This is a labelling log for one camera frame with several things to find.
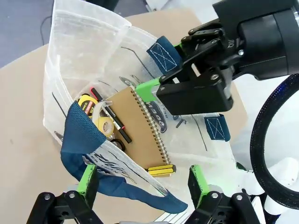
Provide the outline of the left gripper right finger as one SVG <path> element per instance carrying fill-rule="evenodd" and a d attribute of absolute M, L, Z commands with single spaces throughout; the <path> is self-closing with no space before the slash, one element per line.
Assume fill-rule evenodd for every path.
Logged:
<path fill-rule="evenodd" d="M 210 191 L 199 165 L 189 169 L 188 188 L 195 210 L 188 224 L 258 224 L 260 223 L 248 195 L 242 191 L 231 197 Z"/>

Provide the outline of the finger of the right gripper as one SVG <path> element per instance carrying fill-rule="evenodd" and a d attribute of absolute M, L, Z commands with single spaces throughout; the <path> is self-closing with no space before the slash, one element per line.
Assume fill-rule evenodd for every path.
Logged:
<path fill-rule="evenodd" d="M 147 53 L 161 75 L 140 84 L 144 102 L 157 100 L 172 115 L 226 112 L 233 106 L 231 82 L 240 56 L 224 46 L 151 46 Z"/>

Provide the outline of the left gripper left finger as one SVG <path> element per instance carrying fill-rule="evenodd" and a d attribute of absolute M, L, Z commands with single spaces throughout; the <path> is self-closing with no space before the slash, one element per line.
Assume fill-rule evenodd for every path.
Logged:
<path fill-rule="evenodd" d="M 78 188 L 54 196 L 50 192 L 38 195 L 28 217 L 28 224 L 62 224 L 73 219 L 78 224 L 100 224 L 100 218 L 93 211 L 93 203 L 99 186 L 95 165 L 87 165 Z"/>

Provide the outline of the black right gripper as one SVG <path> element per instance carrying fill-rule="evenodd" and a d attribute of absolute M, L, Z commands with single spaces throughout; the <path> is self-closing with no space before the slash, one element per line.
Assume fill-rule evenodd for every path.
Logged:
<path fill-rule="evenodd" d="M 175 46 L 179 65 L 228 65 L 229 38 L 239 40 L 237 52 L 243 51 L 233 79 L 251 74 L 266 80 L 298 73 L 297 0 L 221 0 L 213 8 L 219 20 L 192 28 Z"/>

